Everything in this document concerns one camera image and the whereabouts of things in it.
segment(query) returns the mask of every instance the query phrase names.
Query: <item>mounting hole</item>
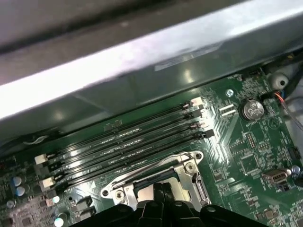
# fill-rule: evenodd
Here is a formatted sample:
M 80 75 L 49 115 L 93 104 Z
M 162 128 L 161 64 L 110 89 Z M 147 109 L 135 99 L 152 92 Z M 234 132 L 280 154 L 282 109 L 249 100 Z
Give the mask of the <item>mounting hole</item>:
M 103 195 L 103 196 L 108 196 L 108 191 L 104 190 L 104 191 L 102 192 L 102 195 Z
M 216 211 L 216 209 L 213 208 L 213 207 L 207 207 L 206 210 L 207 210 L 208 212 L 215 212 L 215 211 Z
M 201 154 L 196 154 L 196 158 L 197 158 L 197 159 L 201 159 L 201 158 L 202 158 L 202 155 L 201 155 Z

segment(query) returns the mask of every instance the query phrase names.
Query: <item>white connector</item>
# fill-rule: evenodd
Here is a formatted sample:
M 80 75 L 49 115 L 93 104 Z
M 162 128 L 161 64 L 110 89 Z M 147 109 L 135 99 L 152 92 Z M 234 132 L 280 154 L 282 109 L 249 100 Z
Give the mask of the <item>white connector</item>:
M 53 176 L 51 176 L 51 177 L 49 177 L 49 178 L 46 178 L 46 179 L 44 179 L 44 180 L 42 181 L 42 184 L 43 184 L 43 187 L 44 187 L 44 188 L 48 188 L 48 187 L 54 185 L 55 183 L 56 183 L 56 181 L 54 180 L 54 177 L 53 177 Z
M 43 163 L 43 162 L 46 162 L 47 160 L 48 160 L 48 159 L 47 159 L 46 154 L 42 154 L 42 155 L 39 155 L 39 156 L 36 156 L 36 157 L 35 157 L 36 165 L 41 164 L 41 163 Z

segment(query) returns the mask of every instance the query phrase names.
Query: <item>motherboard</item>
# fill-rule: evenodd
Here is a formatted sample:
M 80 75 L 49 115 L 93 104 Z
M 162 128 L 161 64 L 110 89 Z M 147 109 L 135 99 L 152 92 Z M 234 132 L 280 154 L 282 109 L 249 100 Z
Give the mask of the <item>motherboard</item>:
M 67 227 L 115 204 L 135 209 L 152 199 L 152 178 L 196 210 L 302 227 L 301 155 L 271 92 L 262 70 L 237 73 L 4 157 L 0 226 Z

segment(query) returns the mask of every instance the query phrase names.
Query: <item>metal bracket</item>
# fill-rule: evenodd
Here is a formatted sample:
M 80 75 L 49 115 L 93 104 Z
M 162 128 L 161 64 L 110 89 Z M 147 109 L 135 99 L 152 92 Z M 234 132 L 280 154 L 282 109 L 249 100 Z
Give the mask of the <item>metal bracket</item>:
M 203 206 L 211 204 L 197 166 L 202 159 L 203 153 L 201 151 L 183 152 L 168 156 L 156 163 L 151 163 L 115 178 L 101 190 L 100 194 L 103 198 L 112 199 L 115 205 L 125 204 L 135 210 L 138 202 L 141 201 L 134 191 L 135 185 L 143 181 L 148 182 L 156 176 L 164 175 L 171 171 L 178 175 L 179 184 L 177 185 L 180 186 L 179 192 L 181 192 L 181 195 L 175 196 L 178 197 L 178 199 L 181 197 L 183 200 L 191 202 L 194 208 L 200 211 Z M 140 175 L 171 162 L 177 162 L 177 164 L 140 178 Z

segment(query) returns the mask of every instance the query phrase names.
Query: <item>integrated circuit chip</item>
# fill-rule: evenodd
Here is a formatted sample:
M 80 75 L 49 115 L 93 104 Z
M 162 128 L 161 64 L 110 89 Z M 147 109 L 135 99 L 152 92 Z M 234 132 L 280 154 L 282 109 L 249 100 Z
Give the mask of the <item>integrated circuit chip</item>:
M 297 220 L 298 227 L 303 227 L 303 219 Z
M 266 210 L 266 211 L 264 212 L 264 214 L 265 214 L 265 217 L 266 217 L 268 220 L 274 218 L 274 213 L 273 213 L 272 210 Z
M 32 222 L 31 222 L 30 218 L 25 218 L 22 220 L 22 224 L 24 227 L 31 225 L 31 223 Z
M 246 175 L 251 174 L 258 170 L 258 162 L 253 154 L 241 158 L 241 165 Z

